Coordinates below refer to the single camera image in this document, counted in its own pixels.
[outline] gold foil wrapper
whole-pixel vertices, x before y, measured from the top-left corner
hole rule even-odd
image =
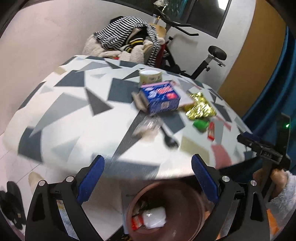
[[[191,94],[190,97],[194,99],[194,104],[184,107],[186,115],[190,120],[193,121],[197,118],[211,117],[217,114],[201,92]]]

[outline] geometric patterned tablecloth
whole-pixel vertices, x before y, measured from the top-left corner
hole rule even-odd
[[[193,174],[191,157],[199,153],[215,168],[252,157],[237,142],[250,130],[208,85],[163,72],[163,80],[175,81],[184,91],[202,92],[217,110],[215,140],[192,126],[184,112],[160,114],[164,128],[180,144],[177,150],[164,144],[158,132],[148,142],[132,133],[145,114],[131,96],[138,91],[139,70],[151,67],[92,56],[74,56],[46,77],[28,96],[10,121],[4,142],[18,154],[78,172],[100,154],[104,175],[119,178],[166,179]]]

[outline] red packaging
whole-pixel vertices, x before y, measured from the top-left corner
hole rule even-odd
[[[139,229],[144,224],[142,215],[137,215],[131,218],[131,227],[133,230]]]
[[[207,137],[212,141],[215,140],[215,124],[214,124],[214,122],[211,122],[209,124],[208,130],[207,130]]]

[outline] pink shape on tablecloth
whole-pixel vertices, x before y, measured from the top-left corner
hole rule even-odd
[[[211,145],[215,155],[216,169],[231,166],[231,159],[222,145]]]
[[[225,120],[223,120],[220,116],[217,116],[216,115],[216,118],[218,119],[218,120],[220,120],[220,121],[223,121],[223,123],[224,123],[224,126],[229,130],[229,131],[231,131],[231,125],[229,125]]]

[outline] white wall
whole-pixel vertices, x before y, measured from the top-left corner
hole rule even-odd
[[[188,37],[171,29],[176,62],[191,74],[210,45],[221,47],[228,54],[227,67],[211,63],[210,72],[199,77],[218,89],[241,50],[254,8],[255,0],[232,0],[218,39],[200,31],[199,37]],[[39,82],[65,60],[81,54],[87,37],[120,15],[152,21],[138,10],[100,0],[54,0],[20,10],[0,38],[0,134]]]

